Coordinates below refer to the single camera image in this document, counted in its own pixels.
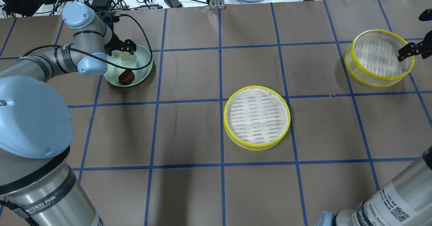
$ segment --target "brown egg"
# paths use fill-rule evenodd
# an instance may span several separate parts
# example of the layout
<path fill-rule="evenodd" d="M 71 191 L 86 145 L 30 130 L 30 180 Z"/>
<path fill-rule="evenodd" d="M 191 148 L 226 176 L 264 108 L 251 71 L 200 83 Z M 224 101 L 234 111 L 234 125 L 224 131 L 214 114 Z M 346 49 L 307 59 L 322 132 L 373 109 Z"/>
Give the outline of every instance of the brown egg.
<path fill-rule="evenodd" d="M 125 70 L 120 76 L 118 76 L 118 82 L 121 85 L 129 85 L 135 79 L 135 74 L 131 70 Z"/>

